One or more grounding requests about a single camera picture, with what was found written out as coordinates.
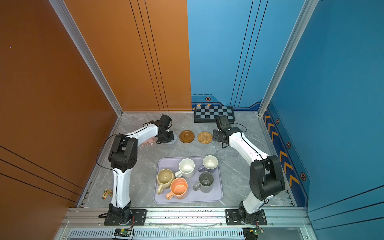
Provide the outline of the pink cherry blossom coaster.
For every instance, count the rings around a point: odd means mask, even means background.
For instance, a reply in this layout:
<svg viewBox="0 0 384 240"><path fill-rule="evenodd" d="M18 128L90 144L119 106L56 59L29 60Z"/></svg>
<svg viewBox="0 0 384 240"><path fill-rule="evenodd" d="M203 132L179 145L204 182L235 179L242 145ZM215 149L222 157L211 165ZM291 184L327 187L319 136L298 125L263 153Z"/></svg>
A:
<svg viewBox="0 0 384 240"><path fill-rule="evenodd" d="M146 141L144 141L142 144L141 144L141 147L144 147L144 146L153 146L155 143L157 142L157 138L156 137L152 137Z"/></svg>

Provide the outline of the woven rattan round coaster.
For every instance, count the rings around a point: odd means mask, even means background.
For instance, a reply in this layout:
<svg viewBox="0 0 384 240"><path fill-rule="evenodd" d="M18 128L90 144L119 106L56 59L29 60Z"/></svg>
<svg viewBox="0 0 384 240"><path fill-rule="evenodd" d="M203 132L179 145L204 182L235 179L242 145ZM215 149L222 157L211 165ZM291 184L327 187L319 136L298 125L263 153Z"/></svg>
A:
<svg viewBox="0 0 384 240"><path fill-rule="evenodd" d="M198 134L198 141L202 144L209 144L213 141L213 135L209 132L201 132Z"/></svg>

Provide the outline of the brown wooden round coaster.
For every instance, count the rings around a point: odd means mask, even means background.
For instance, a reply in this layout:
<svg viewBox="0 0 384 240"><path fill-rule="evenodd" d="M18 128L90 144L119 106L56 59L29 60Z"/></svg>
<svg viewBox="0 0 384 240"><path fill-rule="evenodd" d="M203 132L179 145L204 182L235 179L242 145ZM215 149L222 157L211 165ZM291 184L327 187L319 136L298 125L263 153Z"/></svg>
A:
<svg viewBox="0 0 384 240"><path fill-rule="evenodd" d="M195 134L190 130L185 130L180 133L179 138L182 143L189 144L195 139Z"/></svg>

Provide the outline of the grey woven round coaster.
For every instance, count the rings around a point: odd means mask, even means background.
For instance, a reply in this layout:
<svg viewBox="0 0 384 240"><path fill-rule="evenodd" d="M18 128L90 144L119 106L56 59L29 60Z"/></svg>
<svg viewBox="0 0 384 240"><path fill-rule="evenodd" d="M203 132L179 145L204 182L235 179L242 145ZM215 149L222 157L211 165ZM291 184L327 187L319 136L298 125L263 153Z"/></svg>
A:
<svg viewBox="0 0 384 240"><path fill-rule="evenodd" d="M176 139L173 139L172 141L170 141L170 142L168 142L166 144L170 145L170 144L173 144L175 141L176 141Z"/></svg>

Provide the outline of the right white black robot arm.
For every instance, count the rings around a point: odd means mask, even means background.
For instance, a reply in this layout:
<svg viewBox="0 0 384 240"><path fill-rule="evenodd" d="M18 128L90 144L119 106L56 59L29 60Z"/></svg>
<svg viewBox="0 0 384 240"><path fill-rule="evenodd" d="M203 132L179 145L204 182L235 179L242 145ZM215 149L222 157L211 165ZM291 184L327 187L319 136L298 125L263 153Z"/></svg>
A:
<svg viewBox="0 0 384 240"><path fill-rule="evenodd" d="M250 166L250 193L240 203L239 215L244 224L252 224L262 216L262 207L286 189L285 177L277 156L258 149L237 127L213 131L213 140L222 148L232 147Z"/></svg>

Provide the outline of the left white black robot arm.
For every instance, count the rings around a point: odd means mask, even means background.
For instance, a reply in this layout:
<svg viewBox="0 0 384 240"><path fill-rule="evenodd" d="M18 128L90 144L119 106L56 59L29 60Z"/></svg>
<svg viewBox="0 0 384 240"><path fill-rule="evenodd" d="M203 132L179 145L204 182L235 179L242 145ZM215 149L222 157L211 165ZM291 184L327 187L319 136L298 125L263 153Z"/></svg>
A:
<svg viewBox="0 0 384 240"><path fill-rule="evenodd" d="M115 136L109 161L114 171L114 195L106 214L104 225L127 225L131 222L130 179L133 167L138 161L138 147L156 137L157 143L171 143L175 134L165 126L148 123L132 133Z"/></svg>

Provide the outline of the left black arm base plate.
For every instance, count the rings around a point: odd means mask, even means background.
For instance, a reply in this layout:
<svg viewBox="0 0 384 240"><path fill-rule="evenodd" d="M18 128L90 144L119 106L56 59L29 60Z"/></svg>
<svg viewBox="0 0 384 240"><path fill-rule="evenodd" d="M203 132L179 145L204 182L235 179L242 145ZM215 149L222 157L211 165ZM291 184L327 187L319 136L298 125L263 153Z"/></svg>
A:
<svg viewBox="0 0 384 240"><path fill-rule="evenodd" d="M112 210L106 213L105 226L143 226L145 224L147 210Z"/></svg>

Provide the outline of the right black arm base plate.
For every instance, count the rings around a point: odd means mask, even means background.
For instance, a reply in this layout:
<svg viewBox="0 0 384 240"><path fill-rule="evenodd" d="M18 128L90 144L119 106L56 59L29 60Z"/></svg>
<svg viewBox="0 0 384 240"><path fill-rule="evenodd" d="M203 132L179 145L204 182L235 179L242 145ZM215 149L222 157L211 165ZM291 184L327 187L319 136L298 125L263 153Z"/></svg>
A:
<svg viewBox="0 0 384 240"><path fill-rule="evenodd" d="M259 225L266 226L268 224L265 211L263 209L248 214L242 208L238 209L226 209L226 221L227 225Z"/></svg>

